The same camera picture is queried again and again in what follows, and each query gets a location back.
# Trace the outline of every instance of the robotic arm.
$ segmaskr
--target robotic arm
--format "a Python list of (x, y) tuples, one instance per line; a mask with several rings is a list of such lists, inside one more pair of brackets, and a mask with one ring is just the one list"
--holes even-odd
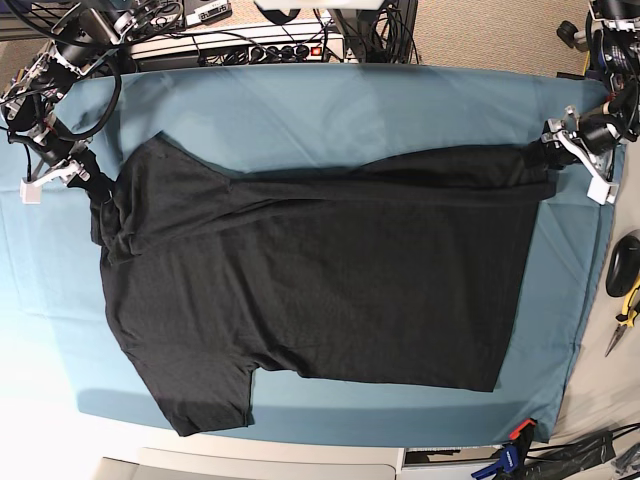
[[(24, 17), (14, 1), (7, 0), (7, 6), (16, 16)], [(162, 33), (151, 21), (176, 5), (182, 9), (178, 2), (160, 5), (150, 0), (128, 10), (102, 11), (79, 3), (51, 31), (45, 31), (51, 39), (0, 96), (0, 113), (7, 124), (8, 141), (24, 144), (41, 158), (35, 172), (29, 166), (22, 181), (23, 202), (40, 203), (42, 186), (55, 178), (100, 199), (110, 198), (110, 180), (100, 172), (88, 144), (107, 123), (118, 102), (122, 78), (115, 54), (120, 48), (146, 40), (149, 29), (152, 35)], [(173, 13), (177, 20), (181, 10)], [(160, 30), (168, 29), (172, 22)], [(109, 68), (115, 81), (111, 100), (94, 127), (72, 133), (57, 119), (55, 106), (75, 83), (103, 65)], [(48, 169), (41, 174), (45, 165)]]
[[(108, 199), (111, 181), (100, 172), (88, 144), (118, 101), (122, 80), (114, 55), (168, 31), (179, 19), (182, 5), (147, 0), (114, 11), (77, 4), (51, 30), (43, 30), (20, 12), (16, 1), (5, 3), (24, 23), (50, 38), (32, 65), (21, 70), (0, 96), (9, 141), (26, 145), (42, 159), (36, 171), (28, 171), (23, 179), (23, 201), (39, 203), (42, 185), (54, 178)], [(176, 7), (179, 12), (172, 12)], [(174, 20), (158, 28), (153, 20), (163, 12), (174, 14)], [(597, 75), (610, 92), (607, 102), (582, 115), (567, 107), (563, 119), (547, 121), (541, 138), (530, 148), (535, 155), (544, 155), (552, 168), (581, 162), (593, 177), (588, 196), (600, 204), (613, 203), (618, 192), (613, 182), (615, 148), (622, 141), (635, 142), (640, 133), (640, 0), (593, 0), (586, 38)], [(71, 133), (56, 118), (55, 105), (74, 83), (102, 65), (109, 67), (115, 80), (111, 101), (93, 128)], [(49, 168), (40, 174), (44, 165)]]
[(635, 142), (640, 133), (640, 0), (593, 0), (589, 7), (585, 36), (609, 97), (583, 115), (567, 107), (563, 119), (547, 121), (539, 142), (558, 168), (583, 163), (593, 177), (587, 195), (604, 205), (614, 203), (618, 193), (612, 181), (615, 148)]

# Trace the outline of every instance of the teal fabric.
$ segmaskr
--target teal fabric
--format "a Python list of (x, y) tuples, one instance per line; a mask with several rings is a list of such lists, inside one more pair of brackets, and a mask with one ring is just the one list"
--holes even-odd
[[(74, 86), (56, 112), (76, 131), (108, 101), (109, 79)], [(358, 166), (463, 144), (525, 144), (568, 104), (603, 88), (500, 72), (428, 67), (274, 65), (128, 76), (118, 110), (91, 145), (115, 176), (133, 150), (164, 135), (232, 175)], [(622, 166), (618, 152), (617, 172)], [(24, 150), (0, 142), (0, 394), (75, 403), (81, 412), (168, 427), (104, 317), (99, 249), (83, 192), (48, 185), (18, 198)], [(219, 434), (332, 445), (495, 444), (527, 417), (551, 433), (575, 361), (613, 208), (586, 197), (581, 165), (540, 206), (518, 315), (493, 393), (301, 379), (258, 371), (255, 424)]]

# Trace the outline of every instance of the wire bundle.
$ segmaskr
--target wire bundle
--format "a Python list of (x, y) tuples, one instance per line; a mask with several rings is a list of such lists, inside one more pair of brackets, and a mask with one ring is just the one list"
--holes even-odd
[[(630, 433), (633, 433), (637, 430), (640, 429), (640, 423), (631, 423), (629, 425), (623, 425), (622, 427), (618, 427), (618, 428), (614, 428), (613, 430), (609, 430), (608, 432), (603, 432), (603, 435), (605, 433), (611, 433), (612, 434), (612, 441), (613, 440), (617, 440), (621, 437), (624, 437), (625, 435), (629, 435)], [(572, 448), (572, 447), (579, 447), (580, 445), (582, 445), (583, 442), (574, 442), (574, 443), (565, 443), (562, 445), (550, 445), (548, 447), (537, 447), (537, 448), (531, 448), (529, 451), (530, 452), (546, 452), (546, 451), (553, 451), (554, 453), (556, 453), (559, 450), (562, 450), (563, 448)], [(535, 457), (535, 456), (529, 456), (527, 455), (527, 459), (529, 460), (537, 460), (537, 461), (542, 461), (542, 462), (565, 462), (567, 460), (571, 460), (573, 458), (577, 458), (581, 455), (584, 455), (585, 453), (588, 453), (594, 449), (598, 449), (601, 448), (602, 446), (599, 444), (596, 445), (592, 445), (590, 447), (586, 447), (584, 449), (579, 449), (577, 452), (573, 453), (571, 456), (569, 457), (564, 457), (562, 459), (546, 459), (544, 457)]]
[(389, 4), (378, 12), (368, 36), (345, 22), (339, 11), (337, 15), (364, 45), (368, 63), (421, 62), (413, 33), (402, 18), (402, 12), (395, 5)]

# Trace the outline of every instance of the electronic equipment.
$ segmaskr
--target electronic equipment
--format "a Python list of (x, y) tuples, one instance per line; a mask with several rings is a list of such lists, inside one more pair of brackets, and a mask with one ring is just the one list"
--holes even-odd
[(640, 133), (640, 4), (593, 0), (584, 32), (565, 21), (558, 36), (572, 48), (586, 44), (592, 76), (604, 83), (610, 96), (591, 112), (580, 114), (569, 106), (565, 118), (549, 120), (541, 151), (558, 165), (582, 162), (592, 175), (587, 195), (601, 204), (614, 203), (619, 188), (613, 180), (614, 151), (619, 143), (635, 142)]
[[(5, 2), (24, 25), (49, 38), (33, 62), (18, 72), (0, 96), (0, 114), (7, 125), (2, 129), (10, 143), (23, 144), (27, 153), (27, 174), (20, 188), (25, 203), (39, 203), (42, 186), (54, 179), (68, 187), (82, 188), (98, 201), (110, 198), (111, 180), (100, 172), (88, 145), (115, 111), (122, 89), (121, 57), (131, 58), (129, 53), (137, 48), (141, 49), (137, 55), (144, 58), (153, 56), (156, 40), (177, 42), (167, 50), (180, 53), (195, 47), (199, 64), (203, 61), (202, 49), (226, 49), (223, 65), (313, 61), (325, 59), (325, 52), (329, 51), (344, 55), (342, 37), (330, 32), (329, 21), (321, 19), (288, 25), (287, 29), (265, 25), (257, 30), (253, 26), (176, 33), (184, 13), (181, 1), (133, 0), (128, 2), (129, 8), (122, 10), (95, 9), (77, 3), (48, 28), (25, 15), (18, 0)], [(205, 57), (204, 64), (216, 63)], [(114, 79), (112, 98), (96, 125), (85, 132), (72, 133), (55, 115), (55, 106), (74, 83), (97, 74), (103, 66), (108, 67)], [(34, 170), (31, 151), (41, 159)]]
[(187, 27), (193, 27), (203, 23), (213, 23), (233, 14), (229, 0), (183, 0)]
[(199, 29), (196, 37), (157, 37), (132, 47), (130, 53), (142, 72), (213, 65), (344, 61), (344, 37), (335, 29), (328, 28), (325, 35), (323, 25), (315, 19), (295, 20), (284, 28), (260, 23)]

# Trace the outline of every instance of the blue clamp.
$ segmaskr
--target blue clamp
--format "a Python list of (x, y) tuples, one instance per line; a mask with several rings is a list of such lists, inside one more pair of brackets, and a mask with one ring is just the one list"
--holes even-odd
[(507, 445), (502, 449), (500, 458), (496, 463), (472, 473), (471, 476), (476, 480), (482, 480), (483, 478), (487, 478), (491, 475), (497, 475), (501, 471), (511, 473), (518, 468), (519, 464), (518, 449), (513, 445)]

